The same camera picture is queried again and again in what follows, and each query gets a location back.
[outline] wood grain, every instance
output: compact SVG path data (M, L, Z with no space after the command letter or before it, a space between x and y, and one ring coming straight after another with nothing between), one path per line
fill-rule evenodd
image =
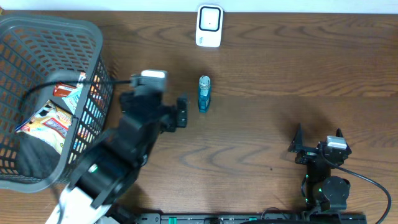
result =
M309 146L341 128L353 154L344 164L398 197L398 17L365 14L226 13L218 49L195 45L195 13L33 12L94 22L109 72L170 72L168 103L190 95L188 127L162 134L137 183L119 202L178 212L261 212L304 206L305 167L287 148L301 122ZM201 75L213 82L207 114L197 108ZM127 86L119 86L115 99ZM113 101L107 127L117 125ZM374 223L386 198L351 182L349 212ZM0 191L0 223L43 223L51 191ZM394 201L385 223L398 222Z

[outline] white device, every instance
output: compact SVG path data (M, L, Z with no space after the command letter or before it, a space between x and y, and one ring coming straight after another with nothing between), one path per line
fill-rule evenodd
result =
M219 47L223 30L223 9L202 5L198 10L196 43L201 47Z

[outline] plastic basket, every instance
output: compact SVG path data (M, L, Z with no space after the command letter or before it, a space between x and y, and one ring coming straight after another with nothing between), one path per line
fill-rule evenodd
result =
M111 85L83 87L58 164L47 177L19 171L24 161L17 159L21 139L14 128L42 106L37 105L36 93L18 113L23 94L58 70L85 72L86 80L110 80L102 46L101 31L90 22L21 14L0 17L0 189L37 192L66 180L74 162L98 137L113 95Z

